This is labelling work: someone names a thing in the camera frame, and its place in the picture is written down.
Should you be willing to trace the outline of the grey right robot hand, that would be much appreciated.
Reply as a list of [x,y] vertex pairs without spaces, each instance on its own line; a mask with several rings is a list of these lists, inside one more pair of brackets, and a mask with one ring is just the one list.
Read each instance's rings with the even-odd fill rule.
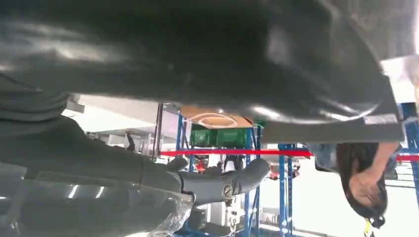
[[71,119],[0,122],[3,237],[166,237],[195,206],[254,189],[269,166],[197,174],[88,138]]

